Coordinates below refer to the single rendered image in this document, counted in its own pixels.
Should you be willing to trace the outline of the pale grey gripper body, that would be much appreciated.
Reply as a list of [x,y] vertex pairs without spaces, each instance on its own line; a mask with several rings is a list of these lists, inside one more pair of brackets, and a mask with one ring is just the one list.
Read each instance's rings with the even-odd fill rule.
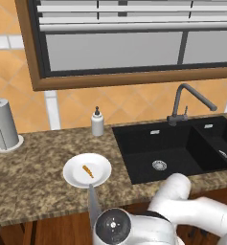
[[94,228],[94,225],[98,217],[102,214],[102,209],[99,204],[97,193],[95,192],[95,189],[92,184],[89,185],[88,212],[89,212],[91,228]]

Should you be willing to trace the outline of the orange-brown meat strip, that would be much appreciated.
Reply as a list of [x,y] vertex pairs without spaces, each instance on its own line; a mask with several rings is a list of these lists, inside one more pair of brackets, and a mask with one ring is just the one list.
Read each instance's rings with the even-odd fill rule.
[[83,165],[82,168],[89,174],[91,178],[94,178],[92,171],[86,165]]

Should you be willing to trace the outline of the white round plate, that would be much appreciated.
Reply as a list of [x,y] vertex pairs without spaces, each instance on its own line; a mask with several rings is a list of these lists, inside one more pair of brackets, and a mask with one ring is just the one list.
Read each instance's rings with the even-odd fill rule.
[[[93,173],[94,178],[82,168],[86,165]],[[82,153],[72,157],[63,167],[63,177],[65,181],[73,187],[88,189],[103,184],[111,175],[111,164],[102,155],[97,153]]]

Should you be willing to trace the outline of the brown wooden cupboard run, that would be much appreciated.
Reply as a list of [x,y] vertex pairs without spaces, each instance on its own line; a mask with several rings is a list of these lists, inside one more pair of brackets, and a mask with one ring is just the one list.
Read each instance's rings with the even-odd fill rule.
[[[216,245],[219,237],[181,225],[178,235],[186,245]],[[0,245],[92,245],[87,212],[0,228]]]

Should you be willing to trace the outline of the black double sink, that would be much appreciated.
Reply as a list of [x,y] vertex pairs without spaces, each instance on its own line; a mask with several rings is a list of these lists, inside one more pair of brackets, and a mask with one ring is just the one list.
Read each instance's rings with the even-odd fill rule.
[[133,185],[227,170],[227,119],[193,119],[118,126],[113,129]]

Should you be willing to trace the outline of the white soap dispenser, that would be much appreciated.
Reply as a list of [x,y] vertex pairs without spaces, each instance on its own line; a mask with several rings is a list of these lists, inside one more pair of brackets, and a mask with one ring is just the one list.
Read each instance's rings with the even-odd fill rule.
[[100,112],[99,107],[96,107],[96,110],[91,117],[92,134],[94,136],[99,137],[103,135],[103,124],[104,124],[103,115]]

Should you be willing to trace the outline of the grey paper towel holder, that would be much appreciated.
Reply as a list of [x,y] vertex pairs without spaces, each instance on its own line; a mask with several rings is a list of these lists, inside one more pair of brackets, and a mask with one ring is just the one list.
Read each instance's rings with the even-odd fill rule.
[[0,98],[0,153],[9,153],[19,148],[24,138],[17,133],[9,101]]

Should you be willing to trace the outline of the dark grey tap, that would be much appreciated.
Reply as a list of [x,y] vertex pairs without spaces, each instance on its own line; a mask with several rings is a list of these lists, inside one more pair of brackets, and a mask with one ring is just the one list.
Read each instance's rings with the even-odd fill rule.
[[167,116],[167,122],[169,123],[170,126],[176,126],[178,122],[186,121],[188,119],[188,115],[186,113],[188,109],[185,109],[186,112],[184,114],[178,115],[178,106],[179,106],[181,93],[183,89],[186,89],[187,91],[189,91],[194,97],[196,97],[203,104],[205,104],[211,111],[217,110],[217,106],[215,104],[213,104],[203,95],[201,95],[198,91],[196,91],[188,83],[182,83],[181,85],[178,86],[177,91],[176,91],[172,114],[170,116]]

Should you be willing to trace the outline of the wood-framed window with blinds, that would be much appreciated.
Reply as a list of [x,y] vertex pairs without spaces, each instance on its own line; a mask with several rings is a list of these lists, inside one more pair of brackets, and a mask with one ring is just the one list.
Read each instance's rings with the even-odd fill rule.
[[14,0],[35,91],[227,78],[227,0]]

